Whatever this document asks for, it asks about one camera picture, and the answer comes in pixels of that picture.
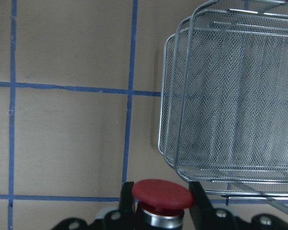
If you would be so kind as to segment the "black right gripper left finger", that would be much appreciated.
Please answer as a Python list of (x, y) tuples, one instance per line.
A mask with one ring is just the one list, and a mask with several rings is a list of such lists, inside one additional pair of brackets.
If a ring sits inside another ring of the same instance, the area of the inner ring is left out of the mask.
[(80, 218), (66, 218), (54, 230), (133, 230), (135, 228), (135, 200), (132, 195), (134, 182), (125, 182), (120, 192), (119, 206), (105, 216), (88, 224)]

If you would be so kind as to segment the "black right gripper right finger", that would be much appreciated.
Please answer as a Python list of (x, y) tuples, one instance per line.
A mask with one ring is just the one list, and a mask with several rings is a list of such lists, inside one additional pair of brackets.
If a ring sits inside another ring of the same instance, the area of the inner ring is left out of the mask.
[(199, 182), (190, 182), (194, 204), (189, 208), (197, 230), (288, 230), (288, 223), (271, 215), (259, 214), (246, 222), (224, 208), (214, 208)]

